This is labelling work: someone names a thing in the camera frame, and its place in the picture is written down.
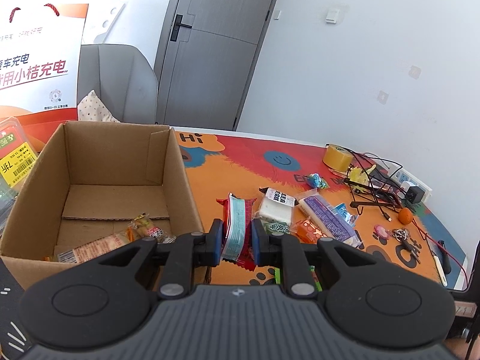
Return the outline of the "teal red biscuit pack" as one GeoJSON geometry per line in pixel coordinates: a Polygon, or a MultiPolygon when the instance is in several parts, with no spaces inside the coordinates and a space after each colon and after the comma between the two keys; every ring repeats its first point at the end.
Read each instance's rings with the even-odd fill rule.
{"type": "Polygon", "coordinates": [[[243,199],[229,193],[227,198],[216,201],[223,207],[221,258],[252,272],[256,269],[251,235],[256,199],[243,199]]]}

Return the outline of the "black sesame cake pack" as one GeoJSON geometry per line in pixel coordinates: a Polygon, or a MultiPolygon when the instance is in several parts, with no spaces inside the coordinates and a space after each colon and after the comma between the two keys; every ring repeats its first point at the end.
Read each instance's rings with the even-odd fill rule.
{"type": "Polygon", "coordinates": [[[256,216],[268,222],[291,225],[293,211],[299,204],[298,201],[274,188],[260,188],[259,191],[263,194],[263,198],[256,216]]]}

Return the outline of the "clear small cake bar pack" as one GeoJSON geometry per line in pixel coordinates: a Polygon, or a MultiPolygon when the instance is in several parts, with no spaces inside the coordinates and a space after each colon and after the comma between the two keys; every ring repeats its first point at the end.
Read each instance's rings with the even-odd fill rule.
{"type": "Polygon", "coordinates": [[[146,213],[133,219],[128,225],[128,230],[133,236],[154,238],[159,244],[171,244],[176,240],[176,237],[170,231],[163,230],[155,225],[146,213]]]}

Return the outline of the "purple wafer snack pack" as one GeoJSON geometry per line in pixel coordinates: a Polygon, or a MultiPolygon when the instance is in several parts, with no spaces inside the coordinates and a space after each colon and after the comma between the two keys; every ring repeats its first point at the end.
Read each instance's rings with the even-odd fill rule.
{"type": "Polygon", "coordinates": [[[330,238],[358,248],[361,244],[354,228],[335,212],[335,209],[316,189],[301,193],[297,197],[298,206],[315,225],[330,238]]]}

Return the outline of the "blue candy wrapper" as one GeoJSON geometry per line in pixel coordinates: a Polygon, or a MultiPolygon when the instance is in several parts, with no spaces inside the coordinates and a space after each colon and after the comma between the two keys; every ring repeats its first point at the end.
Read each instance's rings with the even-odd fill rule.
{"type": "Polygon", "coordinates": [[[311,173],[304,177],[305,182],[311,189],[329,189],[329,184],[318,173],[311,173]]]}

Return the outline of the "long cracker sleeve pack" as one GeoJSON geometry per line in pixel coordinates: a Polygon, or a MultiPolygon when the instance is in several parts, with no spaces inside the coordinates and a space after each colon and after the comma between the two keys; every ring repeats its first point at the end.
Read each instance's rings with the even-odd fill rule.
{"type": "Polygon", "coordinates": [[[66,246],[56,246],[54,254],[44,257],[43,260],[56,263],[85,263],[134,242],[137,239],[137,234],[127,229],[126,231],[104,236],[70,250],[67,250],[66,246]]]}

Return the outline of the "green snack packet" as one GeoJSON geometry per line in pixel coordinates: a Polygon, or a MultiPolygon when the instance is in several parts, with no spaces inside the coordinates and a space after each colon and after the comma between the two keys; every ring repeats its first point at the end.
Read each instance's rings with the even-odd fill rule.
{"type": "Polygon", "coordinates": [[[282,222],[263,222],[264,230],[269,234],[290,234],[290,226],[282,222]]]}

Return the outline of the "orange red snack packet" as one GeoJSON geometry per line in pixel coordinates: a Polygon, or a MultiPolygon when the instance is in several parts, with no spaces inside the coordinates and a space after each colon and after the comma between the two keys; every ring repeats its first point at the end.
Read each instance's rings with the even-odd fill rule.
{"type": "Polygon", "coordinates": [[[292,228],[292,233],[305,244],[316,244],[321,238],[329,237],[318,228],[310,219],[303,219],[297,222],[292,228]]]}

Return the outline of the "small blue snack packet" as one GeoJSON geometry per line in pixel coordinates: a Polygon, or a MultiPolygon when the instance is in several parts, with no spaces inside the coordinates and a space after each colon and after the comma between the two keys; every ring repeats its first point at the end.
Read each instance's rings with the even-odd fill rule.
{"type": "Polygon", "coordinates": [[[347,224],[354,228],[358,219],[357,214],[351,214],[344,203],[336,205],[334,211],[340,215],[347,224]]]}

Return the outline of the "yellow tape roll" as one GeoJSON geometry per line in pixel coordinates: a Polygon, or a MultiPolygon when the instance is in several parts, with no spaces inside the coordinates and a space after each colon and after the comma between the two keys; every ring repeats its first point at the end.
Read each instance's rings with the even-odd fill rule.
{"type": "Polygon", "coordinates": [[[352,164],[353,155],[343,147],[329,144],[323,156],[323,163],[336,172],[345,173],[352,164]]]}

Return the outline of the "yellow toy figure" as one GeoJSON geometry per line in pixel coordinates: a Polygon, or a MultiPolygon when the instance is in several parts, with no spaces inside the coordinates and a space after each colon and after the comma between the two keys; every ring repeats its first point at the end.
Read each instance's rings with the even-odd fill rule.
{"type": "Polygon", "coordinates": [[[353,166],[347,171],[346,177],[354,183],[367,186],[370,185],[370,173],[375,169],[375,164],[366,169],[358,166],[353,166]]]}

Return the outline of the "bunch of keys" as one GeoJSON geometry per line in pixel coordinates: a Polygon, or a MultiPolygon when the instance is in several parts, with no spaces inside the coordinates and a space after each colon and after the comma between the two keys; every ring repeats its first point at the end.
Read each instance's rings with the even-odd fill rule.
{"type": "Polygon", "coordinates": [[[416,261],[419,260],[418,256],[416,255],[415,248],[408,242],[410,238],[408,229],[397,228],[391,232],[391,235],[394,237],[394,239],[400,242],[400,244],[402,244],[403,248],[408,250],[408,252],[414,259],[416,259],[416,261]]]}

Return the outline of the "clear plastic food container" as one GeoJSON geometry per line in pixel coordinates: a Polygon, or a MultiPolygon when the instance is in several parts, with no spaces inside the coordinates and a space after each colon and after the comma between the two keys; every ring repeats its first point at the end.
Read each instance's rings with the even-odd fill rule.
{"type": "Polygon", "coordinates": [[[0,144],[0,223],[3,233],[11,209],[38,155],[15,117],[1,121],[0,144]]]}

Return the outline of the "white foam packaging piece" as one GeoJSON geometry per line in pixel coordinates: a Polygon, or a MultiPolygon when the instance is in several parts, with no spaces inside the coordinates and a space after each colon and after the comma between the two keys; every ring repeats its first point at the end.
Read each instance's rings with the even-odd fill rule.
{"type": "Polygon", "coordinates": [[[119,3],[107,7],[103,10],[103,13],[97,17],[94,31],[94,43],[103,44],[106,42],[118,21],[118,18],[125,9],[125,6],[125,3],[119,3]]]}

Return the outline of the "orange white paper gift bag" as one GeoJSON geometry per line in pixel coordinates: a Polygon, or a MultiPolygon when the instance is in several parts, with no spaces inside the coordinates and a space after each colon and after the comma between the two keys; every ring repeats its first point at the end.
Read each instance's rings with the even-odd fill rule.
{"type": "Polygon", "coordinates": [[[87,3],[39,2],[1,11],[1,119],[18,119],[35,150],[77,119],[87,3]]]}

